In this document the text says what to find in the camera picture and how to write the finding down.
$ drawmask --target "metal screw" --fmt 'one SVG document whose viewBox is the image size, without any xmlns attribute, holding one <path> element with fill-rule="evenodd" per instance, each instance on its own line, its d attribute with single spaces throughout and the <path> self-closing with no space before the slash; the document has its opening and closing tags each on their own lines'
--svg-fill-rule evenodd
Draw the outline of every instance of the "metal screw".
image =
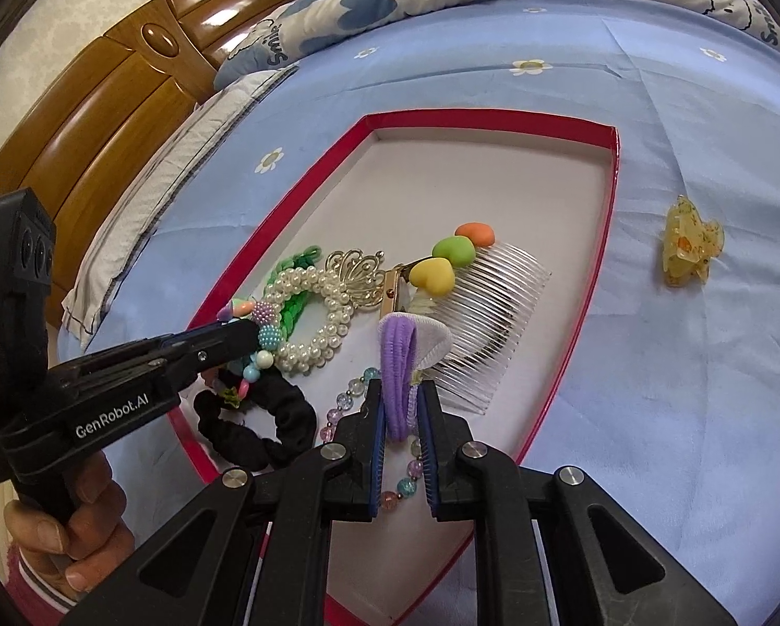
<svg viewBox="0 0 780 626">
<path fill-rule="evenodd" d="M 476 440 L 468 441 L 462 446 L 462 454 L 469 459 L 482 459 L 488 453 L 488 447 Z"/>
<path fill-rule="evenodd" d="M 346 456 L 346 448 L 339 442 L 327 442 L 320 447 L 320 455 L 330 462 L 336 462 Z"/>
<path fill-rule="evenodd" d="M 239 489 L 248 484 L 248 474 L 241 468 L 231 468 L 222 476 L 222 484 L 229 489 Z"/>
<path fill-rule="evenodd" d="M 559 472 L 558 477 L 562 483 L 567 483 L 575 487 L 584 482 L 584 471 L 577 466 L 564 466 Z"/>
</svg>

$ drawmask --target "black scrunchie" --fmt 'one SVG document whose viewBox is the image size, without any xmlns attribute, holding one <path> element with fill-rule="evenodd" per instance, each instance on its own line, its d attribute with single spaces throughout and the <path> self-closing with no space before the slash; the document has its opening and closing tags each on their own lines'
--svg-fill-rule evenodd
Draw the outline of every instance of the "black scrunchie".
<svg viewBox="0 0 780 626">
<path fill-rule="evenodd" d="M 213 391 L 201 391 L 193 401 L 199 415 L 199 432 L 227 461 L 249 471 L 261 471 L 267 466 L 284 468 L 315 445 L 315 410 L 305 401 L 302 391 L 284 380 L 278 369 L 263 369 L 259 380 L 251 384 L 246 400 L 274 416 L 279 442 L 260 438 L 245 426 L 220 419 L 224 405 Z"/>
</svg>

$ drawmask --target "blue bed sheet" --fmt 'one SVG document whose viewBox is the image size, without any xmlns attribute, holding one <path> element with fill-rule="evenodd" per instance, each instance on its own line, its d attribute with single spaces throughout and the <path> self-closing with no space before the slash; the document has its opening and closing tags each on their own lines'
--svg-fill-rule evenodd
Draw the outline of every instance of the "blue bed sheet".
<svg viewBox="0 0 780 626">
<path fill-rule="evenodd" d="M 549 68 L 520 73 L 524 60 Z M 495 106 L 612 124 L 621 165 L 604 263 L 525 464 L 582 466 L 741 626 L 762 623 L 780 600 L 780 54 L 658 3 L 502 0 L 404 20 L 299 64 L 180 191 L 91 350 L 187 326 L 272 206 L 366 113 Z M 275 175 L 255 174 L 276 148 Z M 661 284 L 678 194 L 725 227 L 705 288 Z M 199 487 L 171 443 L 159 422 L 110 451 L 141 537 Z M 408 623 L 473 623 L 468 562 Z"/>
</svg>

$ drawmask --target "white bead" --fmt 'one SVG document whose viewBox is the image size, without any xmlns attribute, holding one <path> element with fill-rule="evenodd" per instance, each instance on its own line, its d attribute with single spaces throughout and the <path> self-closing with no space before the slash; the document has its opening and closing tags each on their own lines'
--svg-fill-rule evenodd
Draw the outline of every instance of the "white bead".
<svg viewBox="0 0 780 626">
<path fill-rule="evenodd" d="M 256 369 L 268 369 L 274 364 L 274 355 L 270 351 L 258 351 L 256 354 Z"/>
</svg>

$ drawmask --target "green chain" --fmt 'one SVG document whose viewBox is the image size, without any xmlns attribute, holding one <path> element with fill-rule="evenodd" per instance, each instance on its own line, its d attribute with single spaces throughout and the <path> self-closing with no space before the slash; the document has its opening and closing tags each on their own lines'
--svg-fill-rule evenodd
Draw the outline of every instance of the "green chain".
<svg viewBox="0 0 780 626">
<path fill-rule="evenodd" d="M 315 265 L 315 262 L 320 259 L 320 247 L 316 244 L 305 248 L 302 254 L 294 255 L 289 259 L 283 259 L 280 263 L 277 263 L 273 271 L 271 271 L 270 277 L 268 277 L 268 284 L 274 284 L 274 280 L 277 279 L 277 275 L 289 268 L 302 268 L 306 269 L 309 266 Z M 294 294 L 283 304 L 280 310 L 280 335 L 283 340 L 291 338 L 291 334 L 294 334 L 294 327 L 297 325 L 299 317 L 305 310 L 305 305 L 309 302 L 311 293 L 308 291 Z"/>
</svg>

